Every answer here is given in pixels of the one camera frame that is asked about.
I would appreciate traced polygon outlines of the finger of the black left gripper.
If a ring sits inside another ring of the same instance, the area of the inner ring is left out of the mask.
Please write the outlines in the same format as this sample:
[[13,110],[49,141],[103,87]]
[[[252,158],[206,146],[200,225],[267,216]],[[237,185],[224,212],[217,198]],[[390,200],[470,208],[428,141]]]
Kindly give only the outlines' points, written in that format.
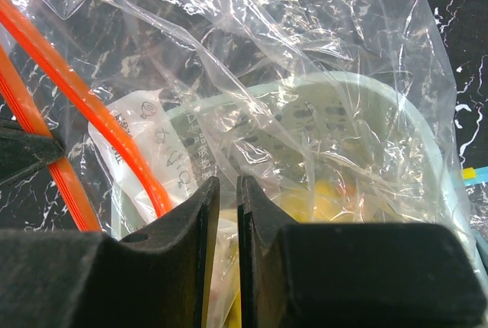
[[11,185],[64,157],[51,136],[28,133],[19,123],[1,120],[1,186]]

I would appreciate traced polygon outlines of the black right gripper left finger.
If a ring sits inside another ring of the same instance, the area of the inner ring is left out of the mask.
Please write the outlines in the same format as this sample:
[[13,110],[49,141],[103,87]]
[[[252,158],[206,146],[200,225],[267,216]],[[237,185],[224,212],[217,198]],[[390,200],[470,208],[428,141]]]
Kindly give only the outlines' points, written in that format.
[[102,232],[1,232],[3,327],[203,327],[220,183],[116,240]]

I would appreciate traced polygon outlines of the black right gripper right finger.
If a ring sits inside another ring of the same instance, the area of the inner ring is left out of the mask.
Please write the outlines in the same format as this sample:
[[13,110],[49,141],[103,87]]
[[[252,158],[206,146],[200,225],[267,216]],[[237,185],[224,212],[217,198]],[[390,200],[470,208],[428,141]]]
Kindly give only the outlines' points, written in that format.
[[298,223],[237,183],[244,327],[478,327],[481,284],[431,223]]

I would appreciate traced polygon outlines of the yellow banana bunch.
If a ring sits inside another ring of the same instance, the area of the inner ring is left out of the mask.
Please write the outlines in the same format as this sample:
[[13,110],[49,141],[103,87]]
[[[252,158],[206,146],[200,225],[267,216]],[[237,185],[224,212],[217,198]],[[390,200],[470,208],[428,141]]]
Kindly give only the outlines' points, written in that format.
[[[355,190],[334,187],[318,180],[311,189],[280,188],[260,182],[265,194],[298,222],[354,220]],[[208,327],[240,327],[240,287],[237,211],[223,209],[218,221],[217,241],[210,286]]]

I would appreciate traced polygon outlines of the clear bag orange zipper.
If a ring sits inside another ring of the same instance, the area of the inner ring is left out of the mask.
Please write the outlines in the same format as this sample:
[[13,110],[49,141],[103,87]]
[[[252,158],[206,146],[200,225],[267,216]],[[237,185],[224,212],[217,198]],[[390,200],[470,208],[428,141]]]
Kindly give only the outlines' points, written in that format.
[[427,0],[1,0],[1,29],[1,92],[63,145],[53,177],[81,230],[121,237],[179,204],[110,112],[139,90],[177,104],[226,94],[293,146],[251,87],[367,76],[414,105],[460,168],[456,84]]

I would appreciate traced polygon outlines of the clear bag blue zipper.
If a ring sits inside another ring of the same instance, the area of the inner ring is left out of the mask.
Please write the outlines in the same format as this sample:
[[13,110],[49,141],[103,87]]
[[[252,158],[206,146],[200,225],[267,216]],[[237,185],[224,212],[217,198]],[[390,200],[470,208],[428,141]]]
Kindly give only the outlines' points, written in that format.
[[487,167],[457,167],[451,174],[455,194],[461,202],[462,221],[487,242]]

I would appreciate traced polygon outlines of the light green plastic basket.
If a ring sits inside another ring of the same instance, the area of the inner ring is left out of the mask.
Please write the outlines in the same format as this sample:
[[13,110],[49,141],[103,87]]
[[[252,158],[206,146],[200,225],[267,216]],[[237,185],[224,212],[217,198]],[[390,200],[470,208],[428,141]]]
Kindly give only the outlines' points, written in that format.
[[235,207],[236,180],[255,176],[280,188],[311,189],[326,180],[355,190],[349,222],[443,223],[452,228],[486,277],[469,222],[462,221],[446,155],[417,108],[367,76],[333,72],[295,77],[250,92],[274,112],[290,146],[258,128],[226,95],[193,103],[165,101],[163,90],[139,90],[110,112],[140,146],[174,204],[204,180],[221,179],[221,209]]

